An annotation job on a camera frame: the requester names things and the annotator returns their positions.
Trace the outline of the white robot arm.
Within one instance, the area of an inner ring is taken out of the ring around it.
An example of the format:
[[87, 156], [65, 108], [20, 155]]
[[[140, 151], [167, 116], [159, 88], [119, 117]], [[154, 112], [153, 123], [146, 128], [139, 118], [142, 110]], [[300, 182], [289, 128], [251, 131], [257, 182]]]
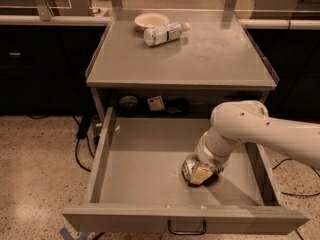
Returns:
[[211, 113], [211, 127], [183, 163], [188, 183], [200, 185], [223, 171], [231, 153], [244, 143], [266, 146], [320, 169], [320, 125], [272, 118], [259, 101], [225, 102]]

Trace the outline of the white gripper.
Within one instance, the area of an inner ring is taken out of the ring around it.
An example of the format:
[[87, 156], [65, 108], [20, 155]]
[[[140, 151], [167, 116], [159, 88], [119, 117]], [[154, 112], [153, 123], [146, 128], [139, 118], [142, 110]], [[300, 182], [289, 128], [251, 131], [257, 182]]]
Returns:
[[192, 159], [194, 163], [192, 165], [189, 182], [193, 185], [201, 185], [210, 178], [213, 173], [220, 174], [224, 171], [224, 160], [215, 154], [205, 155], [203, 159], [200, 159], [200, 157], [194, 153]]

